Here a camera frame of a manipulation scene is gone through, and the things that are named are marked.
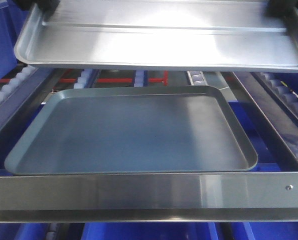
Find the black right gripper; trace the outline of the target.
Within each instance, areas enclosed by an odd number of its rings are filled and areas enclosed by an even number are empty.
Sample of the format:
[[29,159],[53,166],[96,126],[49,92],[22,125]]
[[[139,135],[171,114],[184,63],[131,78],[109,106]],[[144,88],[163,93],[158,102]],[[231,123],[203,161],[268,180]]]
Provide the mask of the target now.
[[298,10],[298,0],[269,0],[267,12],[273,17],[283,17],[290,14],[293,9]]

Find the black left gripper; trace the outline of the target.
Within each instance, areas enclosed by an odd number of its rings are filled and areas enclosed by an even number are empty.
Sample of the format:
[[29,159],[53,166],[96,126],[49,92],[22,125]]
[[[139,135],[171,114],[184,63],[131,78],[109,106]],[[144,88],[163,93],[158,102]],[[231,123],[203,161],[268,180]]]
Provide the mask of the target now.
[[33,4],[36,4],[42,11],[51,10],[57,7],[59,0],[13,0],[13,2],[24,11],[28,11]]

